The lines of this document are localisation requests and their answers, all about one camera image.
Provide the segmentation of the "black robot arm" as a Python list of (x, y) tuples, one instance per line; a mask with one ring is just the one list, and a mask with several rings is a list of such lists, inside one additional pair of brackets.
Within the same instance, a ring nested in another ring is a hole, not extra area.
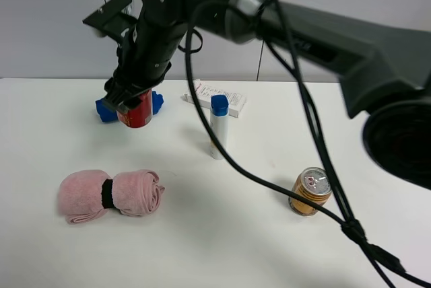
[(335, 74), (347, 114), (367, 112), (365, 149), (390, 174), (430, 187), (430, 34), (276, 0), (142, 0), (104, 103), (126, 112), (158, 85), (201, 10), (197, 27), (237, 44), (258, 38)]

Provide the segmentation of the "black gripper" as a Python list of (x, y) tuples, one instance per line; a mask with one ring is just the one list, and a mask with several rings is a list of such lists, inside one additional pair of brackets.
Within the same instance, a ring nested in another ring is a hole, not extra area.
[(105, 83), (102, 104), (119, 113), (136, 109), (141, 104), (139, 95), (164, 79), (186, 31), (185, 23), (161, 26), (141, 15), (125, 36), (119, 65)]

